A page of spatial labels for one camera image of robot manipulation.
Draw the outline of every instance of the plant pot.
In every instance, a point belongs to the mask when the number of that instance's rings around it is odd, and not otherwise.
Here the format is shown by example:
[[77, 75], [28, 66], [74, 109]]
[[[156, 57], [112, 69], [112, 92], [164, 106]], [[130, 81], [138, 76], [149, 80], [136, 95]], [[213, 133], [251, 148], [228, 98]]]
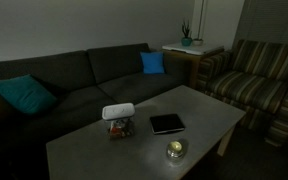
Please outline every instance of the plant pot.
[[192, 43], [192, 38], [182, 38], [182, 46], [190, 46]]
[[193, 44], [195, 46], [201, 46], [203, 45], [203, 39], [193, 39]]

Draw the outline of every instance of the table leg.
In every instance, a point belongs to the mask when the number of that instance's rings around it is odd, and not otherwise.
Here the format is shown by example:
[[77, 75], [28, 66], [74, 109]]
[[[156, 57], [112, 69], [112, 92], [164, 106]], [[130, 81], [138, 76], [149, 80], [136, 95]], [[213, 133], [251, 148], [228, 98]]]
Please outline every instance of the table leg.
[[227, 148], [228, 143], [230, 142], [234, 128], [235, 128], [235, 125], [230, 130], [228, 130], [228, 132], [222, 137], [220, 146], [218, 147], [218, 150], [217, 150], [218, 155], [224, 156], [225, 150]]

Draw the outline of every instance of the white wall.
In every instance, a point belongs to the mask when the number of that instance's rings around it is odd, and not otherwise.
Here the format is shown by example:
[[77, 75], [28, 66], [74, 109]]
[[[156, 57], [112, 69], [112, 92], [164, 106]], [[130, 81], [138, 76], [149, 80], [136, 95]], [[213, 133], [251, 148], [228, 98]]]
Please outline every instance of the white wall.
[[179, 41], [194, 0], [0, 0], [0, 61]]
[[[202, 0], [195, 0], [192, 38], [197, 37]], [[232, 48], [244, 0], [205, 0], [201, 37], [205, 43]]]

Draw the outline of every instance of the sofa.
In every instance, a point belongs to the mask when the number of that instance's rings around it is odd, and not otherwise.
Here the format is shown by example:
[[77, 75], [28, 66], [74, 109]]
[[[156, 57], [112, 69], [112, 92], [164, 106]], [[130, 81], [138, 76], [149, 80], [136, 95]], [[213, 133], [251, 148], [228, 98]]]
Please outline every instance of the sofa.
[[266, 142], [288, 139], [288, 44], [241, 39], [233, 51], [203, 59], [197, 89], [246, 111], [242, 127]]
[[104, 106], [136, 105], [188, 84], [189, 61], [164, 56], [165, 73], [146, 74], [141, 52], [151, 52], [148, 44], [1, 61], [0, 80], [30, 74], [57, 101], [42, 113], [16, 112], [0, 122], [0, 160], [14, 165], [19, 159], [26, 159], [27, 163], [27, 159], [40, 157], [42, 151], [45, 158], [47, 142], [101, 120]]

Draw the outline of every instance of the side table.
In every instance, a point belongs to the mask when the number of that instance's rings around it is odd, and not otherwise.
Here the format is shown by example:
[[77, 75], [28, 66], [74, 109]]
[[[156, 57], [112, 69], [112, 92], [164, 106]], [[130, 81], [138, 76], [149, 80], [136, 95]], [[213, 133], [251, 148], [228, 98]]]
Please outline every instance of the side table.
[[166, 55], [176, 56], [181, 59], [187, 59], [192, 62], [192, 68], [189, 77], [189, 87], [196, 88], [196, 78], [199, 63], [202, 59], [208, 58], [224, 51], [220, 45], [203, 44], [201, 46], [182, 46], [180, 43], [162, 46], [162, 51]]

